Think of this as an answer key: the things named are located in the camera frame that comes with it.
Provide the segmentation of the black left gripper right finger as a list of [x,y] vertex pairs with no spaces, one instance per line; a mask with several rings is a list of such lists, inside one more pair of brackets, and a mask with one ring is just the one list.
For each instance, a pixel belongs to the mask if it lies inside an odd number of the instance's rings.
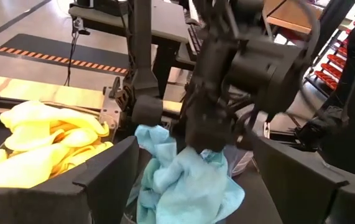
[[355,224],[355,175],[264,137],[254,158],[284,224]]

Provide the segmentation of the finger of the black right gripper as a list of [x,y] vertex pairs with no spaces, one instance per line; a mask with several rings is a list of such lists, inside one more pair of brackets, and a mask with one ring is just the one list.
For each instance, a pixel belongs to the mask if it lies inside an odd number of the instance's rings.
[[242,136],[242,121],[230,104],[226,81],[230,67],[230,60],[207,65],[197,62],[191,76],[177,131],[196,152],[220,152],[227,145],[237,144]]
[[132,77],[133,107],[131,119],[136,124],[156,126],[161,122],[162,100],[158,99],[158,80],[150,68],[139,68]]

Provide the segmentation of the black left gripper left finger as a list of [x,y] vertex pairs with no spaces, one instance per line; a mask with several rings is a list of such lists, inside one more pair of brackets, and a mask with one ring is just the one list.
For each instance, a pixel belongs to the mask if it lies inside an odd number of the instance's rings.
[[36,187],[0,188],[0,224],[120,224],[138,158],[129,136]]

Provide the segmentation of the blue microfiber towel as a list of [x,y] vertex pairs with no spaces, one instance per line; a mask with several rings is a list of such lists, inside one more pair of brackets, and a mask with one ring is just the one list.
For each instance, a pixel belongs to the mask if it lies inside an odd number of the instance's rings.
[[160,162],[154,173],[160,194],[156,224],[217,224],[242,204],[245,191],[229,176],[222,152],[199,154],[191,147],[178,152],[177,141],[161,126],[140,125],[135,136]]

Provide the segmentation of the teal microfiber towel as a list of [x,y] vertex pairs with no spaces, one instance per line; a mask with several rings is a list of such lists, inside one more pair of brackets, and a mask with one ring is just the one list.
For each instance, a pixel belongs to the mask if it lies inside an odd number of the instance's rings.
[[152,158],[144,169],[137,198],[137,224],[156,224],[156,208],[160,194],[154,190],[154,173],[159,168],[160,162]]

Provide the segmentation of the wooden desk top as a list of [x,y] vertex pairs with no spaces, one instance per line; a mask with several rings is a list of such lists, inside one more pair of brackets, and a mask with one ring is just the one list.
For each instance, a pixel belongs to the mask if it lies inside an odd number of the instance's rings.
[[[268,15],[268,13],[277,7],[282,1],[283,0],[264,0],[264,14]],[[319,19],[322,14],[322,8],[309,3],[307,4],[317,19]],[[287,0],[276,11],[267,16],[267,22],[303,34],[309,34],[311,31],[311,25],[307,16],[293,0]]]

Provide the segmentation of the red storage bin rack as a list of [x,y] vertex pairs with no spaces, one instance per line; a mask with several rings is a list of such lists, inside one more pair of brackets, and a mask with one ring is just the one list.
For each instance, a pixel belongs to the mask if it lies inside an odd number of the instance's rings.
[[329,89],[335,90],[341,78],[348,55],[348,35],[350,26],[355,27],[355,21],[348,25],[341,25],[327,42],[324,49],[315,60],[315,67],[311,69],[311,77],[321,81]]

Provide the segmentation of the black keyboard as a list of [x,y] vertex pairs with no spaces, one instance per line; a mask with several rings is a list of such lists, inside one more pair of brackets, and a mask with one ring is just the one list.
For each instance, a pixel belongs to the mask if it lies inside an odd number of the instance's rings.
[[188,53],[190,54],[190,58],[195,60],[197,55],[200,53],[203,43],[203,39],[198,36],[201,28],[200,26],[194,24],[188,24],[187,29],[189,34],[189,47],[187,47]]

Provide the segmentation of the grey desk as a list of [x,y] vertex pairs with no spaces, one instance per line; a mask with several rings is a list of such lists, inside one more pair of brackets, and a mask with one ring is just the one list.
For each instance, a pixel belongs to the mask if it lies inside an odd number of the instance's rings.
[[[89,29],[125,36],[118,16],[78,6],[70,6],[68,12],[73,17],[82,18],[83,25]],[[152,0],[151,14],[152,43],[158,46],[155,61],[169,67],[192,70],[195,62],[190,60],[185,47],[189,35],[183,8],[163,0]]]

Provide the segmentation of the black hazard-striped floor mat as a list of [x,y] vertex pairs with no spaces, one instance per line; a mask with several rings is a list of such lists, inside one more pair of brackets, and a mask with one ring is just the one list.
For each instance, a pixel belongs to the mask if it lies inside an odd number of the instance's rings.
[[61,65],[101,70],[124,76],[128,72],[128,57],[117,52],[71,44],[28,34],[17,34],[0,46],[0,52],[21,55]]

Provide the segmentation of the wooden board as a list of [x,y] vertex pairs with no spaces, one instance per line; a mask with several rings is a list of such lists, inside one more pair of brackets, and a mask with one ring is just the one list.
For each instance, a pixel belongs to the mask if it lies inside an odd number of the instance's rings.
[[0,96],[19,100],[39,100],[101,109],[103,92],[16,78],[0,77]]

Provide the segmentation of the silver metal bracket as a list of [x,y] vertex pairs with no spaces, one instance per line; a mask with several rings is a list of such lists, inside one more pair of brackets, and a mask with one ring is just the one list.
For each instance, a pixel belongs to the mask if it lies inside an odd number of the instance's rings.
[[111,86],[103,88],[103,105],[99,114],[99,121],[101,123],[107,122],[109,126],[109,139],[114,140],[114,136],[119,127],[121,109],[116,100],[111,96],[114,93]]

